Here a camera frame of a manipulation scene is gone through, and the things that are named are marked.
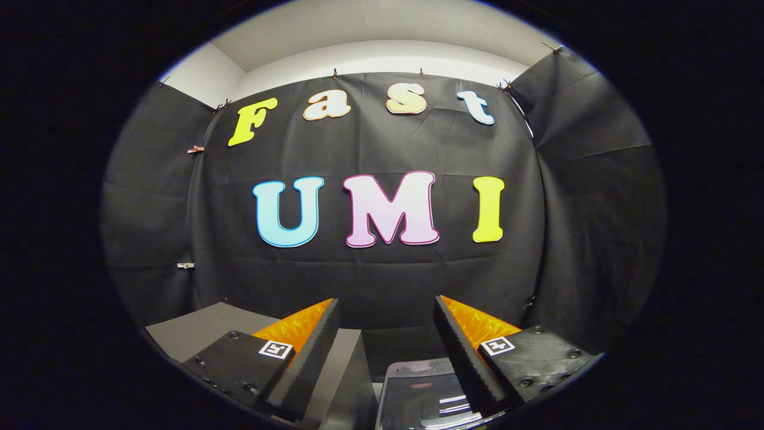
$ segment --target pink letter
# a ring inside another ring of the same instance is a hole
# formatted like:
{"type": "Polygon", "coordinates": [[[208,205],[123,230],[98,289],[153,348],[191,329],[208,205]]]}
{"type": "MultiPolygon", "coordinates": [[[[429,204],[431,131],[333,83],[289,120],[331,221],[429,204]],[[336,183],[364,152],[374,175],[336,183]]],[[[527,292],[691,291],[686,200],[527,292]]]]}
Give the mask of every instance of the pink letter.
{"type": "Polygon", "coordinates": [[[392,200],[370,174],[345,179],[342,187],[350,191],[353,211],[353,233],[345,243],[353,248],[374,245],[377,237],[369,231],[369,218],[385,243],[393,242],[398,224],[406,216],[406,229],[400,241],[407,245],[425,245],[438,241],[440,233],[432,226],[430,187],[435,175],[428,171],[411,171],[403,176],[392,200]]]}

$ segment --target cutout letter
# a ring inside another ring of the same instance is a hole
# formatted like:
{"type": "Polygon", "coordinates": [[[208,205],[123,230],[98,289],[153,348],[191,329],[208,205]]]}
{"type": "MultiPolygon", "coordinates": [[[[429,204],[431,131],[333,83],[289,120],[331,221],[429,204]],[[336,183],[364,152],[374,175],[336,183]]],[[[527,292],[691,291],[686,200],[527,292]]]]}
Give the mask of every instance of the cutout letter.
{"type": "Polygon", "coordinates": [[[284,191],[284,183],[263,182],[252,188],[257,197],[257,232],[264,241],[280,248],[293,248],[308,243],[319,229],[319,188],[323,178],[308,176],[294,181],[294,189],[299,191],[302,219],[297,228],[287,230],[279,222],[279,194],[284,191]]]}
{"type": "Polygon", "coordinates": [[[342,90],[322,91],[310,97],[308,103],[310,103],[310,106],[306,107],[303,112],[303,118],[308,121],[316,121],[327,116],[339,118],[350,112],[348,94],[342,90]]]}
{"type": "Polygon", "coordinates": [[[252,126],[260,127],[265,121],[265,109],[273,109],[278,104],[275,97],[264,100],[254,105],[245,106],[239,109],[239,120],[236,123],[236,130],[233,137],[228,140],[228,146],[238,145],[248,142],[254,137],[252,126]]]}
{"type": "Polygon", "coordinates": [[[504,189],[504,181],[491,176],[475,178],[472,184],[480,193],[480,217],[477,230],[472,233],[475,242],[496,242],[504,231],[499,227],[499,195],[504,189]]]}
{"type": "Polygon", "coordinates": [[[359,174],[345,179],[342,184],[350,191],[353,217],[353,233],[345,243],[353,248],[374,245],[377,237],[369,231],[369,221],[374,223],[382,240],[393,242],[398,225],[406,217],[406,229],[400,241],[407,245],[434,243],[440,237],[432,225],[430,187],[435,175],[428,171],[412,171],[403,176],[392,200],[380,187],[374,176],[359,174]]]}
{"type": "Polygon", "coordinates": [[[494,117],[488,115],[483,110],[483,106],[488,106],[488,102],[478,97],[475,91],[461,91],[456,93],[456,96],[467,103],[467,110],[470,111],[470,115],[472,115],[472,118],[475,118],[475,121],[485,125],[494,123],[494,117]]]}
{"type": "Polygon", "coordinates": [[[389,100],[385,102],[391,113],[417,114],[425,110],[427,100],[422,97],[425,89],[418,83],[396,83],[387,89],[389,100]]]}

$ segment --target black fabric backdrop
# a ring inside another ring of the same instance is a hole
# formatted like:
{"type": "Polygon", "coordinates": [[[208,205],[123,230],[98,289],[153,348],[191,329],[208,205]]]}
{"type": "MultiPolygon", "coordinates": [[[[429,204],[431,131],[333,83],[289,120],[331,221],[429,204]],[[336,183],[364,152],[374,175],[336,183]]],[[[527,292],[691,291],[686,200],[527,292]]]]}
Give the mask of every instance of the black fabric backdrop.
{"type": "Polygon", "coordinates": [[[152,86],[125,123],[104,177],[106,265],[140,326],[203,308],[193,287],[189,181],[212,110],[174,88],[152,86]]]}
{"type": "Polygon", "coordinates": [[[623,97],[565,47],[510,93],[534,132],[546,208],[536,302],[524,324],[599,353],[637,316],[658,273],[666,208],[655,150],[623,97]]]}
{"type": "Polygon", "coordinates": [[[505,93],[445,77],[318,78],[238,100],[215,116],[191,100],[168,109],[175,105],[164,96],[183,95],[152,91],[142,104],[150,107],[142,109],[157,118],[134,115],[130,124],[148,131],[130,132],[128,124],[106,178],[134,190],[105,187],[108,261],[136,322],[153,324],[218,301],[282,318],[337,297],[342,327],[364,330],[371,371],[381,380],[392,362],[445,356],[432,326],[434,296],[443,294],[521,327],[547,325],[600,352],[641,307],[659,259],[665,211],[649,140],[607,81],[569,51],[540,61],[512,91],[534,138],[505,93]],[[425,112],[387,111],[387,88],[399,82],[424,87],[425,112]],[[306,121],[307,99],[331,89],[348,94],[350,113],[306,121]],[[462,90],[487,100],[494,125],[472,119],[456,97],[462,90]],[[253,139],[228,147],[238,109],[271,97],[278,106],[253,139]],[[193,125],[186,123],[191,118],[193,125]],[[180,137],[158,145],[167,153],[145,148],[157,122],[180,137]],[[188,155],[195,142],[205,152],[188,155]],[[634,149],[619,151],[625,148],[634,149]],[[162,168],[136,168],[150,161],[162,168]],[[432,216],[440,240],[346,246],[351,211],[342,181],[372,174],[392,196],[414,170],[436,176],[432,216]],[[304,176],[325,180],[318,233],[297,248],[266,244],[257,233],[252,187],[286,185],[280,220],[291,228],[300,217],[292,183],[304,176]],[[504,235],[495,243],[471,238],[478,176],[505,182],[504,235]],[[138,199],[135,191],[142,192],[138,199]],[[196,268],[174,267],[185,261],[196,268]]]}
{"type": "MultiPolygon", "coordinates": [[[[5,303],[9,327],[23,327],[11,330],[18,338],[12,343],[22,347],[5,367],[14,393],[5,414],[10,428],[252,426],[251,415],[198,389],[126,325],[94,226],[105,160],[136,95],[185,54],[272,4],[51,3],[11,10],[7,29],[24,35],[11,51],[19,64],[34,67],[7,68],[15,106],[8,141],[20,143],[6,154],[20,182],[8,187],[5,303]],[[50,79],[52,64],[66,79],[50,79]],[[55,115],[41,122],[40,109],[55,115]],[[30,342],[34,333],[43,341],[30,342]]],[[[723,370],[758,369],[750,340],[760,326],[761,145],[751,138],[761,125],[761,72],[750,47],[761,41],[752,6],[764,5],[728,3],[724,13],[669,2],[503,5],[558,31],[558,40],[576,46],[623,89],[655,142],[669,219],[660,290],[629,335],[558,399],[497,427],[761,427],[760,396],[751,396],[756,384],[730,390],[723,370]],[[698,66],[709,60],[731,66],[698,66]]]]}

